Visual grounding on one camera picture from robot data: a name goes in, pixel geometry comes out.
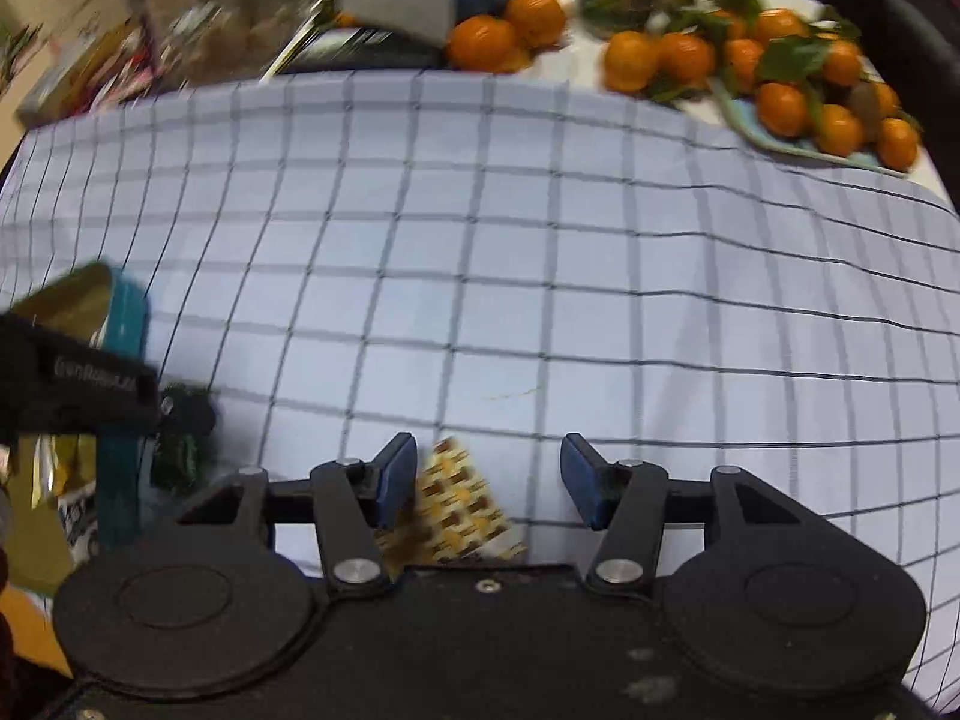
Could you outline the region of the brown patterned snack packet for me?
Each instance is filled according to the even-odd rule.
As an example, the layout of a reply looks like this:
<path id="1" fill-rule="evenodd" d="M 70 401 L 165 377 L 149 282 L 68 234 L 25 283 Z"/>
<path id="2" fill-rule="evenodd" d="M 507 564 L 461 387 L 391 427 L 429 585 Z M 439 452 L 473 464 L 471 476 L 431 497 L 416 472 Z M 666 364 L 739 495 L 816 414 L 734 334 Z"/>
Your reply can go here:
<path id="1" fill-rule="evenodd" d="M 391 577 L 407 567 L 517 561 L 523 532 L 494 500 L 487 478 L 452 437 L 436 444 L 389 530 L 376 533 Z"/>

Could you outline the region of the small green candy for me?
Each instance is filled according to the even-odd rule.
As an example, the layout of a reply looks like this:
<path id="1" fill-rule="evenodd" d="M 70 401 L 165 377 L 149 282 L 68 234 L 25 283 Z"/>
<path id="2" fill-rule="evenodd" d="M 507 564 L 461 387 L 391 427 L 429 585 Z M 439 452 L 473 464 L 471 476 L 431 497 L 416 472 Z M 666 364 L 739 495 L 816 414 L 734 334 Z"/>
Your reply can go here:
<path id="1" fill-rule="evenodd" d="M 185 497 L 205 483 L 213 463 L 217 408 L 203 388 L 169 385 L 160 393 L 160 426 L 149 462 L 149 484 Z"/>

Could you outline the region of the gold teal tin tray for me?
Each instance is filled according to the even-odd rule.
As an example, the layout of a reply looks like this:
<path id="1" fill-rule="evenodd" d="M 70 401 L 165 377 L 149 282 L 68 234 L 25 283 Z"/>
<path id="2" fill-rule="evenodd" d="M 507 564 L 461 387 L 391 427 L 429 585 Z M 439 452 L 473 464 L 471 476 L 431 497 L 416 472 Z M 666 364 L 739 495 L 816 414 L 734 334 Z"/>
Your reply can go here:
<path id="1" fill-rule="evenodd" d="M 10 305 L 11 345 L 34 344 L 36 377 L 21 434 L 2 465 L 10 518 L 3 548 L 14 585 L 53 595 L 99 548 L 132 541 L 140 514 L 140 437 L 155 424 L 156 377 L 143 366 L 148 304 L 112 263 L 95 260 Z"/>

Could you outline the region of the blue checked tablecloth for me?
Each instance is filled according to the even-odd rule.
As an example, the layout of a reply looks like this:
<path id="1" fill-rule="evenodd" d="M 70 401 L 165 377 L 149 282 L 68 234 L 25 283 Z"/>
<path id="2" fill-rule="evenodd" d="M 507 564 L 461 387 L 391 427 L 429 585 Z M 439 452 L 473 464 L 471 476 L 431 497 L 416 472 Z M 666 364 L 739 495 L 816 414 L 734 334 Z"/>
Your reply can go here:
<path id="1" fill-rule="evenodd" d="M 737 465 L 900 562 L 908 684 L 958 702 L 958 220 L 633 99 L 494 76 L 222 86 L 26 137 L 2 294 L 104 259 L 148 359 L 217 395 L 221 468 L 460 440 L 530 559 L 590 539 L 563 436 Z"/>

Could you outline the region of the light blue fruit plate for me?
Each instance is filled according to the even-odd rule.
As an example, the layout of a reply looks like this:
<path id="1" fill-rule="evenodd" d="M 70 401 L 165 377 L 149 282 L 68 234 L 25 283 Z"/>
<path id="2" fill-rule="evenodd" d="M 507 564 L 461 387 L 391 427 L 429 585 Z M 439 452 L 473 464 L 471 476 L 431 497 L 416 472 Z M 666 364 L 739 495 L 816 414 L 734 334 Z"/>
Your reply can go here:
<path id="1" fill-rule="evenodd" d="M 869 171 L 880 172 L 887 176 L 903 177 L 903 172 L 892 171 L 882 166 L 878 159 L 869 151 L 853 151 L 850 156 L 835 156 L 834 154 L 818 151 L 815 143 L 809 137 L 800 137 L 799 140 L 789 140 L 771 135 L 766 128 L 761 125 L 757 115 L 757 106 L 747 98 L 736 98 L 727 91 L 726 86 L 721 83 L 719 78 L 709 80 L 709 89 L 713 93 L 716 106 L 726 124 L 737 132 L 742 138 L 745 138 L 750 145 L 755 148 L 763 149 L 768 153 L 781 154 L 789 156 L 796 160 L 817 161 L 817 163 L 834 164 L 835 166 L 857 167 L 857 169 L 869 169 Z"/>

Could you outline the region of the loose mandarin by jar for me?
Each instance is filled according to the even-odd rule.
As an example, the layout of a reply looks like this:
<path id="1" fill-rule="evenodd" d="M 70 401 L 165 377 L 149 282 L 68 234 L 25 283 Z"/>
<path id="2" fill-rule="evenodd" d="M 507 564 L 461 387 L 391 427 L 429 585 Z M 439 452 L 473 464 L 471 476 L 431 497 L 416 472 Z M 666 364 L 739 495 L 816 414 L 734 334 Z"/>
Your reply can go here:
<path id="1" fill-rule="evenodd" d="M 640 94 L 659 68 L 659 39 L 647 32 L 613 34 L 602 54 L 602 83 L 613 93 Z"/>

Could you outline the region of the loose mandarin near plate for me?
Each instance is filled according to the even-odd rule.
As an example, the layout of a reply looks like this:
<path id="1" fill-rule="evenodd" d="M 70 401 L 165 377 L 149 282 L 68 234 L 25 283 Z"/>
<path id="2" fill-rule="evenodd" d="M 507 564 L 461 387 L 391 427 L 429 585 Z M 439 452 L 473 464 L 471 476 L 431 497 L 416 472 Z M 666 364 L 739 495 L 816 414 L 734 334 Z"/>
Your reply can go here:
<path id="1" fill-rule="evenodd" d="M 659 70 L 682 86 L 704 86 L 716 68 L 713 44 L 693 32 L 668 32 L 659 41 Z"/>

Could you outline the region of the mandarin pile on plate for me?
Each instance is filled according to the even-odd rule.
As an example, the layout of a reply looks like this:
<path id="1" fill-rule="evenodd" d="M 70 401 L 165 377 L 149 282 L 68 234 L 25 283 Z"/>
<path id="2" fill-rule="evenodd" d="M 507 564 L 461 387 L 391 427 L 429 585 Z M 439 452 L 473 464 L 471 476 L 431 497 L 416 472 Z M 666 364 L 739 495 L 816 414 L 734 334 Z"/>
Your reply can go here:
<path id="1" fill-rule="evenodd" d="M 921 154 L 921 127 L 878 78 L 859 31 L 830 7 L 811 18 L 763 0 L 711 0 L 727 26 L 715 78 L 757 106 L 771 135 L 809 137 L 818 151 L 869 151 L 882 166 L 908 172 Z"/>

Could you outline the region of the loose mandarin front left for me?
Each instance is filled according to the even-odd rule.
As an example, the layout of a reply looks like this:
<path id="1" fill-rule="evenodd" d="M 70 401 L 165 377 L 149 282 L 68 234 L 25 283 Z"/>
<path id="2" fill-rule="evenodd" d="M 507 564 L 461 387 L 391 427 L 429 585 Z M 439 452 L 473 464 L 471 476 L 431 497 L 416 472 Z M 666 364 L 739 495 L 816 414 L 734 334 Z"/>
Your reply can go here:
<path id="1" fill-rule="evenodd" d="M 509 75 L 529 66 L 529 53 L 509 21 L 490 15 L 467 18 L 449 32 L 446 55 L 457 70 Z"/>

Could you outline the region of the loose mandarin by tissue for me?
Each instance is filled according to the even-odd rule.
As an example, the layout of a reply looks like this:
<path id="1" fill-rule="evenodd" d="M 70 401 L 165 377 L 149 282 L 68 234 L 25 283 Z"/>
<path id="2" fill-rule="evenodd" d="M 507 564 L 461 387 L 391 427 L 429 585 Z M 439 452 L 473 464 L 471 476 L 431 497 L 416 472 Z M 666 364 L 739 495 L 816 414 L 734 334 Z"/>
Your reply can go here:
<path id="1" fill-rule="evenodd" d="M 532 50 L 556 46 L 568 21 L 560 0 L 508 0 L 503 16 Z"/>

